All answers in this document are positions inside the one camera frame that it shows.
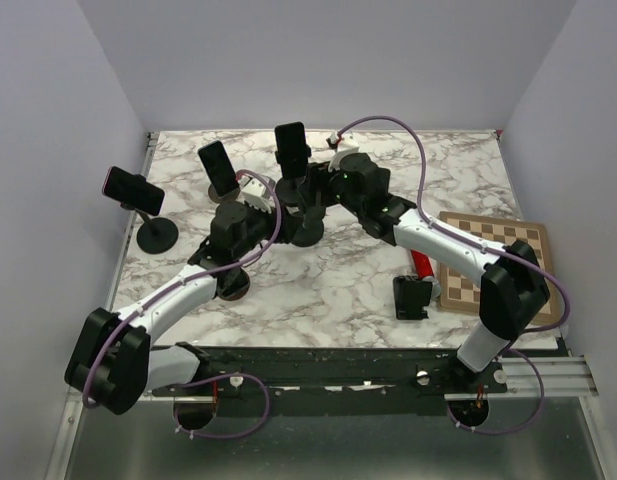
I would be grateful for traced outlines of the black clamp stand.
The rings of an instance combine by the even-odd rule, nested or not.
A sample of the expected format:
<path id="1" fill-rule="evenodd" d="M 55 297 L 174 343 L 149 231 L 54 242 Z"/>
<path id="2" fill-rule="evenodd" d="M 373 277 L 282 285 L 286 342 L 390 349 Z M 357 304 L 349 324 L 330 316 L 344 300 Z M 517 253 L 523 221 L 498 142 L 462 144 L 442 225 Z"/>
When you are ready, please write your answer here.
<path id="1" fill-rule="evenodd" d="M 324 235 L 326 209 L 322 206 L 309 208 L 306 212 L 297 211 L 291 214 L 296 226 L 291 244 L 305 248 L 316 245 Z"/>

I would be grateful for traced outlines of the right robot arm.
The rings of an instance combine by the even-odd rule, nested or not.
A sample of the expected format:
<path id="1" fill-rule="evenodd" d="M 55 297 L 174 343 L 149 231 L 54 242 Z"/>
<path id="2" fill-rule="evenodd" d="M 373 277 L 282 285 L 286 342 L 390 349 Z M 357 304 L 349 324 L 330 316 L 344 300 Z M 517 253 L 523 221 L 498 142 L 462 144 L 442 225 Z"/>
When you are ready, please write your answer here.
<path id="1" fill-rule="evenodd" d="M 349 154 L 335 168 L 311 163 L 297 188 L 300 205 L 318 214 L 339 204 L 371 237 L 425 254 L 479 288 L 479 322 L 447 370 L 455 389 L 471 391 L 549 301 L 546 280 L 527 243 L 506 246 L 427 217 L 416 203 L 391 193 L 390 178 L 390 170 L 365 153 Z"/>

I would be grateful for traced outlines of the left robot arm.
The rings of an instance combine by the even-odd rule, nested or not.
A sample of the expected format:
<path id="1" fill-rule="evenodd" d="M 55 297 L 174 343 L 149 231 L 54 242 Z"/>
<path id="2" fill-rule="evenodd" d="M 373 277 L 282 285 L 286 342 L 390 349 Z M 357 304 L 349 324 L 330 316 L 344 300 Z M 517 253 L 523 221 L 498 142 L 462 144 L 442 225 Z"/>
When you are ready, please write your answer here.
<path id="1" fill-rule="evenodd" d="M 247 263 L 276 243 L 289 243 L 303 219 L 281 206 L 271 212 L 229 201 L 217 207 L 208 236 L 175 277 L 143 299 L 85 319 L 64 379 L 87 408 L 120 415 L 146 390 L 150 350 L 168 329 L 197 307 L 239 296 Z"/>

